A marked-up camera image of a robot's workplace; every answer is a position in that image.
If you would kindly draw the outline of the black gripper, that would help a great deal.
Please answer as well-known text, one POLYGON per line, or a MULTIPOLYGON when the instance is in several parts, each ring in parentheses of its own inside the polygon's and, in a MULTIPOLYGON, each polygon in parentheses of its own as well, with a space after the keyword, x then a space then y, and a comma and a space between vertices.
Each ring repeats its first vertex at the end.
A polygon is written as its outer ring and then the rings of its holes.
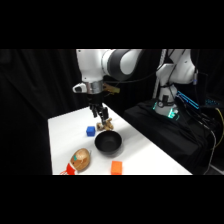
MULTIPOLYGON (((92 110, 93 116, 94 118, 96 118, 98 116, 98 107, 102 106, 103 103, 103 94, 99 93, 99 94, 88 94, 87 95, 88 98, 88 103, 89 106, 92 110)), ((105 108, 101 108, 102 110, 100 111, 100 118, 101 118, 101 122, 105 123, 106 120, 108 119, 108 109, 105 108)))

